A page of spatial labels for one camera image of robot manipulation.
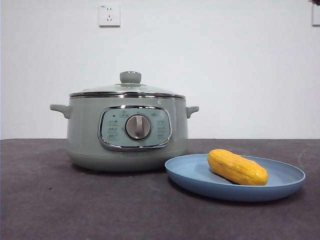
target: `metal rim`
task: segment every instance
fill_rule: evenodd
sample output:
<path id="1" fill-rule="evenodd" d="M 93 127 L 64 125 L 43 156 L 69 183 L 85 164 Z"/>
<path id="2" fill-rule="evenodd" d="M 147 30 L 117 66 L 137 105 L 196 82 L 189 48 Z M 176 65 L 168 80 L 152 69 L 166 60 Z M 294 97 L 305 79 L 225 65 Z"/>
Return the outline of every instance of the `metal rim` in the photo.
<path id="1" fill-rule="evenodd" d="M 157 92 L 116 92 L 116 91 L 90 91 L 90 92 L 75 92 L 69 94 L 70 99 L 74 98 L 175 98 L 186 99 L 183 95 L 169 94 L 169 93 L 157 93 Z"/>

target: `silver knob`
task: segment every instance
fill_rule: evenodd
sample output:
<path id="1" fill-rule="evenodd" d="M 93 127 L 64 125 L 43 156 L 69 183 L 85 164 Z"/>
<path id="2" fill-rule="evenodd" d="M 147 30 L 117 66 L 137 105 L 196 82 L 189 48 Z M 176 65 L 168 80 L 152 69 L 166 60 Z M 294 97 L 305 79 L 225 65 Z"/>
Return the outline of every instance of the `silver knob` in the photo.
<path id="1" fill-rule="evenodd" d="M 145 116 L 134 115 L 125 124 L 126 133 L 133 139 L 141 140 L 150 133 L 151 125 Z"/>

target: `electrical socket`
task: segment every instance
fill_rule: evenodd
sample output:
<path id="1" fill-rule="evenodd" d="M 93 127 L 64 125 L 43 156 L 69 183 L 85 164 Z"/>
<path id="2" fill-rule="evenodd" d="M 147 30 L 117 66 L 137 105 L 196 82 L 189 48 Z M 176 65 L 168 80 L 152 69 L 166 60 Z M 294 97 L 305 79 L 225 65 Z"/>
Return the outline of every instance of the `electrical socket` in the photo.
<path id="1" fill-rule="evenodd" d="M 312 26 L 320 27 L 320 5 L 312 5 Z"/>
<path id="2" fill-rule="evenodd" d="M 120 26 L 120 4 L 108 3 L 99 6 L 99 26 Z"/>

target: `cooker base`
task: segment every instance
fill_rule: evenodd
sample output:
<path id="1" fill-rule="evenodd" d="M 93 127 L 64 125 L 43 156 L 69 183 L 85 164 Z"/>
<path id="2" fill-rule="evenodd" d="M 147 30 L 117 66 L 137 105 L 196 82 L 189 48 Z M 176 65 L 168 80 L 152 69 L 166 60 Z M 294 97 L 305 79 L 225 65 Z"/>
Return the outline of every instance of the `cooker base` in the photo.
<path id="1" fill-rule="evenodd" d="M 136 172 L 164 169 L 165 162 L 184 155 L 187 151 L 177 151 L 146 156 L 92 156 L 68 151 L 72 162 L 82 168 L 103 172 Z"/>

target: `chrome trim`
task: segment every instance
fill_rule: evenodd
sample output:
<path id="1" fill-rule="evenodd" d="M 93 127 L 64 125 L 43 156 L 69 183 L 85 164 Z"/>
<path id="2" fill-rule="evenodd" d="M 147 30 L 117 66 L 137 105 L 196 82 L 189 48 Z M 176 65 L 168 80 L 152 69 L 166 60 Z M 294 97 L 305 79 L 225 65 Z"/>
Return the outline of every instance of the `chrome trim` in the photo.
<path id="1" fill-rule="evenodd" d="M 169 94 L 169 93 L 157 93 L 157 92 L 123 92 L 123 91 L 88 91 L 88 92 L 75 92 L 69 94 L 70 99 L 73 98 L 139 98 L 139 97 L 151 97 L 151 98 L 175 98 L 186 99 L 183 95 Z"/>
<path id="2" fill-rule="evenodd" d="M 111 109 L 158 109 L 158 110 L 163 110 L 165 111 L 165 113 L 168 116 L 168 120 L 169 120 L 169 128 L 170 128 L 170 134 L 169 137 L 167 138 L 166 141 L 157 144 L 157 145 L 150 145 L 150 146 L 119 146 L 119 145 L 114 145 L 111 144 L 109 142 L 107 142 L 103 136 L 102 136 L 102 123 L 103 123 L 103 119 L 104 116 L 106 114 L 107 111 L 111 110 Z M 99 125 L 98 125 L 98 140 L 100 142 L 100 144 L 111 151 L 119 151 L 119 152 L 144 152 L 144 151 L 149 151 L 152 149 L 159 149 L 159 148 L 164 148 L 165 146 L 168 145 L 170 139 L 172 136 L 172 124 L 171 124 L 171 117 L 169 112 L 162 108 L 162 107 L 157 107 L 157 106 L 143 106 L 143 105 L 122 105 L 122 106 L 111 106 L 106 108 L 105 110 L 102 111 L 100 119 L 99 119 Z"/>

